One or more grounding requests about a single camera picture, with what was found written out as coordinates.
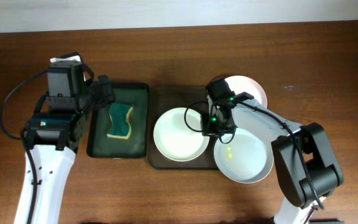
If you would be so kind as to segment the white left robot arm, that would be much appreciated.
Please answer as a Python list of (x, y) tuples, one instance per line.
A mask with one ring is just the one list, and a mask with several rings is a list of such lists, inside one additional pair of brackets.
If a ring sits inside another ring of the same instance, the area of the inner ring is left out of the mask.
[(108, 76), (82, 82), (83, 93), (65, 86), (64, 95), (42, 95), (21, 130), (25, 174), (15, 223), (58, 223), (65, 184), (89, 114), (115, 100)]

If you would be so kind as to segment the white plate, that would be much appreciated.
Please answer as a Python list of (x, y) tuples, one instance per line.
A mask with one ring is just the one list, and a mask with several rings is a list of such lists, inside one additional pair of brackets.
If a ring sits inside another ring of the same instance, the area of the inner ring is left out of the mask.
[(157, 149), (172, 161), (186, 162), (199, 157), (209, 144), (203, 136), (201, 115), (193, 109), (174, 108), (161, 115), (153, 132)]

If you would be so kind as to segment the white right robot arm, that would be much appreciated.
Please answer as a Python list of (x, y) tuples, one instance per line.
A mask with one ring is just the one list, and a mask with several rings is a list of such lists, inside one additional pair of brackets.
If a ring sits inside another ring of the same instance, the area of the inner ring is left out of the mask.
[(276, 170), (284, 199), (271, 223), (309, 223), (344, 175), (324, 128), (302, 125), (264, 108), (252, 95), (208, 95), (202, 133), (218, 140), (214, 160), (228, 178), (256, 183)]

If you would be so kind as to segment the pink plate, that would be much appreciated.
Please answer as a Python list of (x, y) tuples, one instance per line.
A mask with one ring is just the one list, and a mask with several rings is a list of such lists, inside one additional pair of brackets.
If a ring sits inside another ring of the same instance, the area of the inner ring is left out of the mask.
[(262, 86), (255, 80), (242, 75), (233, 75), (225, 78), (225, 81), (229, 85), (230, 89), (235, 94), (242, 92), (252, 95), (263, 107), (267, 107), (267, 95), (264, 92)]

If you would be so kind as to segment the green and yellow sponge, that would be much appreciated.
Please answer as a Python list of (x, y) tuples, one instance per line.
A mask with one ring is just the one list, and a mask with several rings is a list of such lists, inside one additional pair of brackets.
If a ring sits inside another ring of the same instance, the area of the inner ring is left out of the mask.
[(108, 138), (129, 139), (132, 133), (132, 127), (129, 117), (133, 107), (122, 103), (112, 103), (109, 109), (111, 127), (107, 132)]

